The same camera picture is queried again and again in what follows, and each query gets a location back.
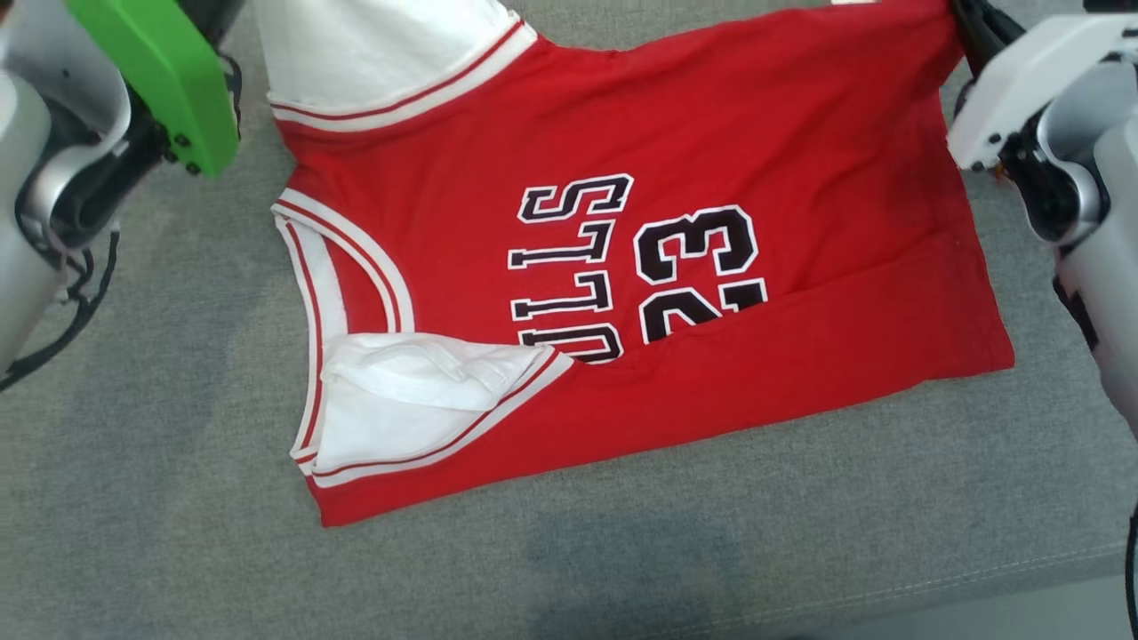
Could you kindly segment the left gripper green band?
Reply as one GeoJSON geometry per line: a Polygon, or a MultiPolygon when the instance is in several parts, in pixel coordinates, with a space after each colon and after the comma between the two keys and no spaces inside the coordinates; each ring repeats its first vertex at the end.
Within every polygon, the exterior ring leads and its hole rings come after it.
{"type": "Polygon", "coordinates": [[[188,170],[218,177],[240,136],[218,47],[245,0],[68,1],[188,170]]]}

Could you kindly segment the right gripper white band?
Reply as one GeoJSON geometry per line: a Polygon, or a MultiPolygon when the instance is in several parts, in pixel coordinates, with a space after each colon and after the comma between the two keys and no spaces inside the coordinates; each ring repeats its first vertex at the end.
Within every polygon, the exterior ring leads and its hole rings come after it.
{"type": "Polygon", "coordinates": [[[1028,156],[1063,167],[1111,132],[1133,141],[1135,13],[1059,13],[1025,33],[991,1],[953,0],[950,11],[978,77],[948,134],[959,167],[993,166],[1014,134],[1036,139],[1028,156]]]}

